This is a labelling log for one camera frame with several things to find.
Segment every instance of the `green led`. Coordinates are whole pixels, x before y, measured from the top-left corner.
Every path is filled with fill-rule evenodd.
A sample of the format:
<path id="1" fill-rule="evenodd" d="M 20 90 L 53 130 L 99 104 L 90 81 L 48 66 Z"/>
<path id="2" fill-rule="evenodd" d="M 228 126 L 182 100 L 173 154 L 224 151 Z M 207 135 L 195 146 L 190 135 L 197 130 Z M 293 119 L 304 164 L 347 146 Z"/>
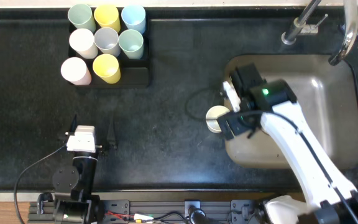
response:
<path id="1" fill-rule="evenodd" d="M 268 89 L 262 89 L 262 93 L 264 93 L 264 95 L 268 95 L 269 90 Z"/>

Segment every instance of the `black tray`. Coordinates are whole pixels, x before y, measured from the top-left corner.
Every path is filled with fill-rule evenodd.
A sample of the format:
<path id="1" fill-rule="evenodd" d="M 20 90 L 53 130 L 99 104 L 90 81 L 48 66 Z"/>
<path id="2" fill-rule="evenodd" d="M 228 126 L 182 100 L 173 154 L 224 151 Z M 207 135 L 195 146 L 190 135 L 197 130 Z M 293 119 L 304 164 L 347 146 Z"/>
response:
<path id="1" fill-rule="evenodd" d="M 121 10 L 119 9 L 121 30 L 119 35 L 127 30 L 124 21 L 121 19 Z M 96 23 L 95 32 L 100 29 L 99 24 Z M 72 33 L 76 30 L 76 27 L 70 23 L 69 32 Z M 103 79 L 101 79 L 93 71 L 92 64 L 94 59 L 85 59 L 75 50 L 73 50 L 70 45 L 68 47 L 68 57 L 79 57 L 83 59 L 88 67 L 89 72 L 92 76 L 92 82 L 89 85 L 75 85 L 78 88 L 146 88 L 150 84 L 150 53 L 149 53 L 149 20 L 146 17 L 146 31 L 143 33 L 144 40 L 144 51 L 143 56 L 140 59 L 129 59 L 124 51 L 121 50 L 121 53 L 117 57 L 118 64 L 121 72 L 120 80 L 115 84 L 108 84 Z M 102 51 L 98 49 L 98 55 L 103 54 Z"/>

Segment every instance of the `faucet base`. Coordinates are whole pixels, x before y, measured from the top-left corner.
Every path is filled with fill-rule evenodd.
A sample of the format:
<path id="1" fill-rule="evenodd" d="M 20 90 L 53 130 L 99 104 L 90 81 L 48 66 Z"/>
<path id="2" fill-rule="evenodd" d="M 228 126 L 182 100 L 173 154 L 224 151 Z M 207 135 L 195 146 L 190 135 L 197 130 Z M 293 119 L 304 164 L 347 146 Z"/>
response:
<path id="1" fill-rule="evenodd" d="M 284 44 L 287 44 L 287 45 L 293 45 L 293 44 L 295 44 L 296 38 L 295 38 L 293 41 L 289 41 L 289 40 L 285 39 L 285 33 L 286 33 L 286 32 L 284 32 L 284 33 L 281 35 L 281 40 L 282 40 L 282 42 L 283 42 Z"/>

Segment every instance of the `yellow cup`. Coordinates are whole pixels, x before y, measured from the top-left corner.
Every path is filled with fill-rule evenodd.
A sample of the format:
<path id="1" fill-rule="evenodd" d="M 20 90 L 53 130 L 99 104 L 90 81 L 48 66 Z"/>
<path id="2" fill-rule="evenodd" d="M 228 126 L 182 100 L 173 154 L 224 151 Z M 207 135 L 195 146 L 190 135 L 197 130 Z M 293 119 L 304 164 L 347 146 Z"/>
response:
<path id="1" fill-rule="evenodd" d="M 111 54 L 96 57 L 93 61 L 93 71 L 109 84 L 114 84 L 121 78 L 118 60 Z"/>
<path id="2" fill-rule="evenodd" d="M 117 32 L 121 29 L 118 9 L 112 4 L 97 7 L 94 11 L 94 19 L 101 27 L 110 27 Z"/>

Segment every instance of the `stainless steel sink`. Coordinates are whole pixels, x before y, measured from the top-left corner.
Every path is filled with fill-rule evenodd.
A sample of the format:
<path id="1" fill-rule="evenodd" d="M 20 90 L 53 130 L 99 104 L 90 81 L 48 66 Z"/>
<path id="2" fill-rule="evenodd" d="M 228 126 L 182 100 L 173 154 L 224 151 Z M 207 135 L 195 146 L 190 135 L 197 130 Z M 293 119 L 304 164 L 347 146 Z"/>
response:
<path id="1" fill-rule="evenodd" d="M 254 63 L 268 82 L 284 79 L 298 97 L 312 132 L 340 169 L 358 163 L 358 104 L 352 69 L 346 62 L 328 64 L 329 55 L 242 55 L 232 59 L 225 79 L 235 67 Z M 224 105 L 230 108 L 228 101 Z M 226 141 L 230 158 L 244 167 L 289 168 L 276 143 L 262 131 Z"/>

